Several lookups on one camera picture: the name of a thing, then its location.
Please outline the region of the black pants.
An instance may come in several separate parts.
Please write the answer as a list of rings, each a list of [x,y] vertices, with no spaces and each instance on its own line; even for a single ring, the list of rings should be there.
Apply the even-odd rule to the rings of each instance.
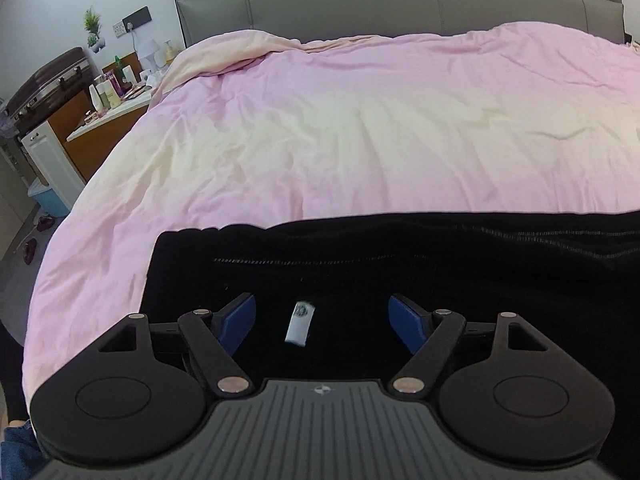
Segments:
[[[255,323],[234,354],[268,379],[388,384],[411,351],[388,318],[392,297],[491,323],[511,311],[612,394],[600,462],[639,474],[639,216],[372,214],[175,229],[157,237],[140,310],[173,323],[242,294]]]

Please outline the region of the pink floral duvet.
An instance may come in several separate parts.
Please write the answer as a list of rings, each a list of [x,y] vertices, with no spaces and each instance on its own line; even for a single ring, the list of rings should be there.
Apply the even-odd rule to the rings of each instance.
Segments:
[[[160,233],[401,211],[639,206],[639,55],[539,22],[181,52],[50,240],[23,389],[140,306]]]

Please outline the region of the orange wooden dresser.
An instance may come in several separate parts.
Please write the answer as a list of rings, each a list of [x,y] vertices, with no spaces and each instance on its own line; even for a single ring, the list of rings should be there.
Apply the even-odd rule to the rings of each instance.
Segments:
[[[55,78],[62,84],[65,101],[47,123],[78,174],[88,182],[116,144],[145,114],[148,104],[120,112],[117,117],[104,115],[96,120],[97,126],[84,125],[86,113],[94,111],[89,94],[89,77],[93,76],[93,69],[86,51],[81,47],[71,48],[54,62],[58,67],[69,68],[70,73]]]

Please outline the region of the white wooden cabinet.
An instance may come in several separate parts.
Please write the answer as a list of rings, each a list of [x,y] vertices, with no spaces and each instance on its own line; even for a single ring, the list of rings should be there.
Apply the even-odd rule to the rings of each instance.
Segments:
[[[43,122],[24,136],[22,144],[58,198],[67,209],[72,209],[85,181],[50,125]]]

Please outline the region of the white bottle on dresser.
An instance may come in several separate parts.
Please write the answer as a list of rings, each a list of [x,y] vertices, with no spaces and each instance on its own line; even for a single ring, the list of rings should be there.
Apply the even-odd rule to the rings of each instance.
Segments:
[[[134,74],[134,71],[132,70],[130,65],[124,66],[122,68],[122,76],[124,76],[124,79],[128,82],[128,84],[131,84],[133,87],[137,84],[136,75]]]

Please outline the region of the white table lamp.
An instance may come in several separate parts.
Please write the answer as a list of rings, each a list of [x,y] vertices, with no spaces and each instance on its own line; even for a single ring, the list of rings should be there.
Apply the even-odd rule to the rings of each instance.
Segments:
[[[158,66],[155,62],[155,55],[159,50],[160,45],[155,39],[145,40],[137,47],[138,59],[148,62],[153,73],[158,71]]]

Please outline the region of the small green potted plant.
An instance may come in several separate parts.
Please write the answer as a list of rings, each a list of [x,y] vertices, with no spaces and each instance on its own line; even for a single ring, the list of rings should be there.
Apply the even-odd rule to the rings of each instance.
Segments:
[[[84,27],[88,34],[87,44],[93,53],[100,52],[105,47],[105,40],[101,34],[101,17],[93,8],[85,10]]]

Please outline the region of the black wall socket panel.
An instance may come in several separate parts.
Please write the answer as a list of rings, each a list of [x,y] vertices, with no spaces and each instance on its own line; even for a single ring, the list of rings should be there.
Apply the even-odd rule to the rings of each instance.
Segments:
[[[124,24],[126,32],[132,32],[134,29],[148,24],[150,21],[152,21],[150,10],[147,6],[144,6],[126,16],[126,18],[122,20],[122,24]]]

